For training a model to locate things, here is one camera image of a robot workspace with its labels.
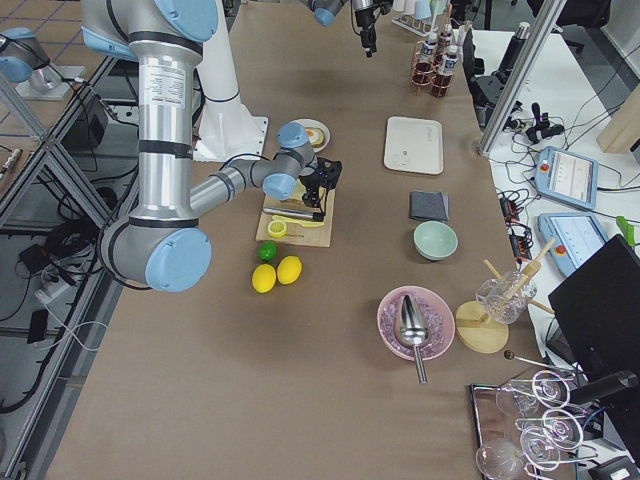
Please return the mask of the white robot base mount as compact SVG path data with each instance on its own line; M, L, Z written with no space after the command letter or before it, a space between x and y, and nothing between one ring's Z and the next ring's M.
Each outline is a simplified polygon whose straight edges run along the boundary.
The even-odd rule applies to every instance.
M199 162L260 155L268 130L268 119L252 115L241 100L223 4L215 5L216 31L203 44L203 60L197 67L205 97L193 152Z

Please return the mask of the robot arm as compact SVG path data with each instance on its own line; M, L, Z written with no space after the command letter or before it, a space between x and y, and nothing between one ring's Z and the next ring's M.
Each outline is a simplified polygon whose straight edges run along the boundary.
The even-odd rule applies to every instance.
M302 1L302 4L313 13L316 21L322 26L331 25L340 11L347 4L350 4L351 19L355 21L354 32L360 39L366 57L371 58L377 52L376 21L380 15L386 15L391 11L393 2L379 0L307 0Z
M199 217L248 187L285 200L318 159L295 122L278 133L273 159L236 159L191 184L193 73L207 42L227 37L218 1L84 1L85 44L139 65L137 206L109 226L101 262L118 279L181 292L204 276L212 246Z

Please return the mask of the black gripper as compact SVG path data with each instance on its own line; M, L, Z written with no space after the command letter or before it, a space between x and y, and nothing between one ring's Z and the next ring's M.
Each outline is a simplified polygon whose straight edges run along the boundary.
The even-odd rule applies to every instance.
M371 58L377 52L377 35L375 22L377 15L386 15L391 11L391 2L388 0L352 0L352 11L355 14L356 26L360 28L361 45L367 58Z
M302 196L304 205L307 207L315 207L316 192L324 187L325 173L319 168L306 167L301 171L299 180L305 187L305 193Z

